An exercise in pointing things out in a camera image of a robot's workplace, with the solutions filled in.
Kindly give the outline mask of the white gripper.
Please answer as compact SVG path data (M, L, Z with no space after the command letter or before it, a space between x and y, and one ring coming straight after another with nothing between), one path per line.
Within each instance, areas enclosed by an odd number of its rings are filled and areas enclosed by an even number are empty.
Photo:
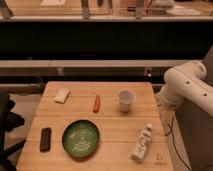
M167 85L164 85L161 90L155 94L155 98L157 104L163 108L177 108L181 104L181 96Z

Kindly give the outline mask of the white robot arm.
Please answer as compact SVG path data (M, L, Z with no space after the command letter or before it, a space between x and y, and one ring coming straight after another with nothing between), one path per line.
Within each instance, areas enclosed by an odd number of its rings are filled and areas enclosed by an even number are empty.
M165 84L155 95L164 109L177 109L188 99L213 116L213 87L204 82L207 69L200 61L190 61L168 69Z

